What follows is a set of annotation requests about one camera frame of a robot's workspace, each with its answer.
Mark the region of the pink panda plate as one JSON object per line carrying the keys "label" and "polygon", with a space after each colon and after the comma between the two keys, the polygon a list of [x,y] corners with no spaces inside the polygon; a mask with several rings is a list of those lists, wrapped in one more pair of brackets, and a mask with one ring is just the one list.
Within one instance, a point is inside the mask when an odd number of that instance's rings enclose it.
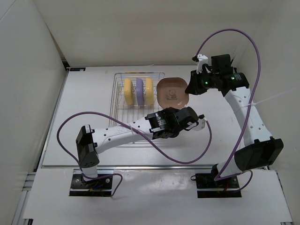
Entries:
{"label": "pink panda plate", "polygon": [[189,102],[187,83],[180,77],[163,78],[157,83],[157,102],[162,108],[182,109]]}

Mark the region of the purple panda plate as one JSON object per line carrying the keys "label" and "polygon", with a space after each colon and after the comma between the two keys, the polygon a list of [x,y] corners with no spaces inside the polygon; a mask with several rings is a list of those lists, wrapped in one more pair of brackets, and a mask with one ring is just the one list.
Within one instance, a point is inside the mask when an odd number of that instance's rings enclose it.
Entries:
{"label": "purple panda plate", "polygon": [[141,78],[136,79],[136,99],[139,106],[144,105],[143,80]]}

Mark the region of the yellow panda plate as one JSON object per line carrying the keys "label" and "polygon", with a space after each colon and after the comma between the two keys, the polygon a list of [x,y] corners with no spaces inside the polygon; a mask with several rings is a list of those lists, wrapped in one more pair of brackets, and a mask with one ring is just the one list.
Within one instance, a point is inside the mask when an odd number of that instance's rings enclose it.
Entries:
{"label": "yellow panda plate", "polygon": [[134,97],[134,87],[132,80],[129,78],[125,78],[124,82],[124,97],[127,105],[133,105],[135,101]]}

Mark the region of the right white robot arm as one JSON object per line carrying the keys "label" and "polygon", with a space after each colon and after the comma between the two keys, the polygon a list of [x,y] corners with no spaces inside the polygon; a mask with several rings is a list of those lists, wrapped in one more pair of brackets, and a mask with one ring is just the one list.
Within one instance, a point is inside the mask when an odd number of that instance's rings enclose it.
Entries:
{"label": "right white robot arm", "polygon": [[234,147],[228,160],[213,166],[210,181],[215,187],[222,187],[228,178],[245,171],[272,165],[284,147],[283,141],[275,139],[264,125],[252,100],[254,93],[246,76],[236,73],[231,66],[229,54],[213,56],[211,66],[208,57],[198,54],[193,57],[197,69],[191,71],[187,94],[201,95],[209,89],[217,89],[232,108],[241,128],[239,141],[244,147]]}

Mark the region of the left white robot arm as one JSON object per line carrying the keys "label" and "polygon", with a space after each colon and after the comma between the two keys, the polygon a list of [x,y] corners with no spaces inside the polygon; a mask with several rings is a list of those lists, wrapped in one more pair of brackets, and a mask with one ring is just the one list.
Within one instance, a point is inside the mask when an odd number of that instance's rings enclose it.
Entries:
{"label": "left white robot arm", "polygon": [[98,156],[108,149],[141,140],[175,138],[182,130],[202,130],[204,126],[205,121],[191,107],[166,108],[128,124],[120,123],[109,128],[92,129],[85,125],[75,141],[82,182],[89,188],[97,185]]}

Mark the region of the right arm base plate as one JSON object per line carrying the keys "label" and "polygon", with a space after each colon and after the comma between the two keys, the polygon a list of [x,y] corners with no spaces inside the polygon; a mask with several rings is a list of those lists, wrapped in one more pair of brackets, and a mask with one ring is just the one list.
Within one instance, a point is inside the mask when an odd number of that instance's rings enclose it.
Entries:
{"label": "right arm base plate", "polygon": [[237,177],[214,181],[210,173],[196,173],[190,177],[196,182],[197,198],[241,198]]}

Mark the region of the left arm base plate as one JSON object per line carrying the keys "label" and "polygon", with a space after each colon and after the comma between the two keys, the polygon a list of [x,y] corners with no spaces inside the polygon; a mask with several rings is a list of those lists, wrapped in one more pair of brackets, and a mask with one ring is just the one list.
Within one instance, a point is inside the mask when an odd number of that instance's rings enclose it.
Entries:
{"label": "left arm base plate", "polygon": [[79,170],[74,171],[70,183],[69,196],[110,197],[113,177],[107,176],[98,180],[85,181]]}

